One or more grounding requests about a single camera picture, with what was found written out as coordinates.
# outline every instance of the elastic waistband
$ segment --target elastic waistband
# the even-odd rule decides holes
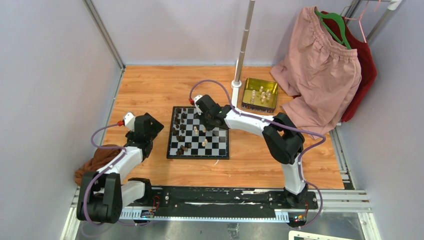
[[[320,19],[318,19],[318,16],[315,14],[315,9],[317,9],[316,6],[306,7],[308,20],[310,21],[310,27],[312,28],[313,36],[317,42],[319,42],[323,48],[332,54],[338,55],[340,57],[357,58],[358,52],[356,49],[342,49],[343,46],[341,44],[333,39],[329,39],[329,37],[321,28],[321,22]],[[340,47],[332,45],[330,41],[332,41],[333,44],[340,45]]]

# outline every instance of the white wall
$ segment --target white wall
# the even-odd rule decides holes
[[[94,0],[126,64],[234,65],[249,0]],[[257,0],[246,65],[283,59],[302,7],[340,13],[351,0]]]
[[[120,70],[81,0],[2,2],[0,33],[0,239],[58,239]]]
[[[377,79],[340,127],[384,240],[423,239],[423,9],[420,0],[404,1],[373,40]]]

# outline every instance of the brown cloth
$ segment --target brown cloth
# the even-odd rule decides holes
[[[115,144],[107,144],[103,145],[103,147],[119,147]],[[75,171],[75,183],[81,187],[81,181],[83,180],[83,175],[87,171],[97,171],[98,169],[104,167],[106,164],[108,164],[110,161],[112,161],[118,154],[121,152],[122,149],[115,148],[115,149],[102,149],[98,148],[92,159],[90,161],[86,162],[80,169]]]

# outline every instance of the green hanger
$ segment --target green hanger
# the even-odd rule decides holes
[[[316,9],[315,9],[315,14],[319,17],[319,19],[321,20],[321,23],[324,25],[327,31],[334,37],[334,39],[339,44],[344,44],[347,47],[347,49],[352,49],[351,46],[349,45],[348,40],[346,39],[345,20],[343,20],[342,16],[334,12],[324,14],[319,12]],[[333,31],[331,31],[329,26],[327,26],[327,24],[324,23],[323,19],[332,19],[337,23],[338,27],[340,28],[341,40],[336,36],[336,34],[334,34]]]

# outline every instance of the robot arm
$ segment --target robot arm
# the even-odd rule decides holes
[[[237,114],[232,111],[231,106],[221,107],[209,95],[197,95],[193,100],[200,122],[206,130],[210,131],[215,127],[227,130],[239,129],[263,137],[272,157],[281,163],[287,201],[292,206],[303,202],[308,186],[301,180],[300,174],[303,174],[303,169],[298,156],[303,151],[305,138],[299,132],[286,130],[265,121],[274,121],[295,128],[286,114],[280,112],[276,116],[258,115],[236,108],[240,113]],[[258,119],[241,113],[257,116]]]
[[[118,221],[123,207],[135,200],[143,201],[152,197],[152,185],[148,179],[130,178],[126,184],[121,183],[135,166],[149,156],[153,140],[164,126],[148,113],[134,116],[131,112],[127,112],[123,122],[129,129],[125,135],[126,151],[122,150],[112,161],[97,171],[89,171],[82,176],[80,192],[85,193],[90,181],[107,169],[89,189],[87,210],[90,219],[95,222],[114,224]],[[123,158],[113,165],[113,162],[122,155]],[[80,194],[76,217],[82,221],[86,220],[83,201],[84,194]]]

